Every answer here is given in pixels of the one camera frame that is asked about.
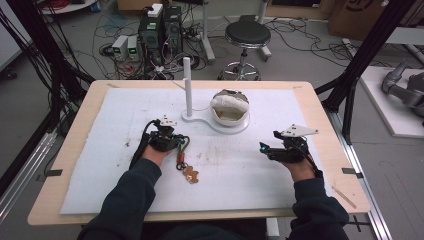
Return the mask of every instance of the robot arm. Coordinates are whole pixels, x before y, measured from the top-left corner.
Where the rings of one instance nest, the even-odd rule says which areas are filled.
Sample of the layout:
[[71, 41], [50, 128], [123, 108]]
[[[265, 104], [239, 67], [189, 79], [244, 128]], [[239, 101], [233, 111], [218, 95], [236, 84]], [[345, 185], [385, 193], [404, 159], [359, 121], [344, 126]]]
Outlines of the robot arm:
[[409, 68], [409, 65], [404, 61], [389, 72], [383, 80], [381, 89], [383, 92], [402, 100], [406, 106], [416, 108], [422, 105], [424, 101], [423, 92], [419, 91], [420, 88], [424, 88], [424, 75], [411, 76], [406, 89], [399, 87], [397, 82], [402, 78], [402, 73], [406, 68]]
[[293, 125], [291, 128], [283, 132], [274, 131], [274, 137], [283, 140], [284, 148], [271, 148], [265, 143], [260, 142], [259, 151], [265, 154], [269, 160], [274, 160], [280, 163], [298, 163], [305, 158], [312, 165], [315, 172], [315, 177], [323, 178], [323, 173], [320, 171], [311, 159], [309, 154], [308, 144], [305, 135], [318, 133], [318, 130], [308, 129]]
[[[153, 124], [158, 131], [151, 131], [150, 134], [148, 134], [147, 129], [151, 124]], [[143, 155], [147, 145], [152, 146], [157, 151], [166, 152], [177, 148], [180, 144], [184, 144], [187, 136], [174, 134], [174, 128], [172, 126], [175, 126], [175, 123], [168, 120], [166, 117], [162, 120], [156, 119], [150, 121], [144, 128], [140, 144], [133, 155], [129, 169], [131, 169], [141, 155]]]

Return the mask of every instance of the black stool seat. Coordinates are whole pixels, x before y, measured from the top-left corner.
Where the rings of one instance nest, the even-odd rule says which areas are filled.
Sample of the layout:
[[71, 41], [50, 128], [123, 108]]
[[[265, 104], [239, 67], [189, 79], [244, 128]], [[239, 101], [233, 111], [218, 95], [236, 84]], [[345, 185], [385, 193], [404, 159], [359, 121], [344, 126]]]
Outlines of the black stool seat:
[[235, 45], [245, 48], [261, 48], [268, 44], [271, 32], [255, 21], [230, 23], [225, 29], [225, 37]]

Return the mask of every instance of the wooden table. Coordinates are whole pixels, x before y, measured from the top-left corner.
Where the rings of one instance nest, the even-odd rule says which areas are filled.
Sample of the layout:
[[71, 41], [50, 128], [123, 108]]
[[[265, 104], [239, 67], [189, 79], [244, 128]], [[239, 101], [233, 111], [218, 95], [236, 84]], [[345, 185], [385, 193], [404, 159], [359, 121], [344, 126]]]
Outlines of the wooden table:
[[[293, 90], [305, 122], [320, 133], [312, 139], [326, 176], [333, 188], [334, 197], [348, 213], [365, 213], [369, 202], [354, 174], [344, 174], [342, 168], [351, 168], [342, 146], [325, 114], [314, 89], [308, 82], [282, 81], [193, 81], [193, 88], [231, 89], [284, 89]], [[96, 81], [84, 99], [75, 121], [63, 143], [52, 169], [63, 169], [62, 175], [48, 177], [28, 217], [31, 225], [85, 224], [94, 214], [61, 215], [74, 166], [84, 148], [88, 133], [110, 88], [178, 88], [171, 81]], [[291, 209], [251, 209], [244, 211], [211, 211], [182, 213], [148, 213], [146, 221], [172, 221], [196, 219], [225, 219], [252, 217], [293, 216]]]

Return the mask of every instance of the forearm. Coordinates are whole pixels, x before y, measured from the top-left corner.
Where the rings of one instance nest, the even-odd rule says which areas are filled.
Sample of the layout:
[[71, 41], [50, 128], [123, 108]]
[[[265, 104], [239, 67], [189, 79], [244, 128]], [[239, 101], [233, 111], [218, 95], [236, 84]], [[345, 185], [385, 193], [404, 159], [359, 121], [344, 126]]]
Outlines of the forearm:
[[154, 185], [161, 171], [154, 162], [141, 158], [125, 172], [103, 202], [97, 217], [90, 221], [78, 239], [139, 239], [144, 216], [154, 198]]
[[292, 222], [289, 239], [348, 239], [343, 226], [349, 221], [346, 210], [333, 197], [328, 197], [324, 179], [311, 178], [294, 184], [296, 203], [293, 211], [298, 217]]

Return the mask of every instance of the metal stool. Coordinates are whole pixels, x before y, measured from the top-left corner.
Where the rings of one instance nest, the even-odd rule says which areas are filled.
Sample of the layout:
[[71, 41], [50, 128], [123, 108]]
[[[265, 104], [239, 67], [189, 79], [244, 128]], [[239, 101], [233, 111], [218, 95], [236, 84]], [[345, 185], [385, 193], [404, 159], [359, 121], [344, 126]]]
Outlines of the metal stool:
[[228, 42], [242, 47], [240, 62], [228, 64], [218, 76], [219, 80], [261, 80], [259, 70], [246, 62], [247, 49], [265, 47], [271, 39], [271, 32], [264, 25], [255, 21], [238, 21], [225, 29]]

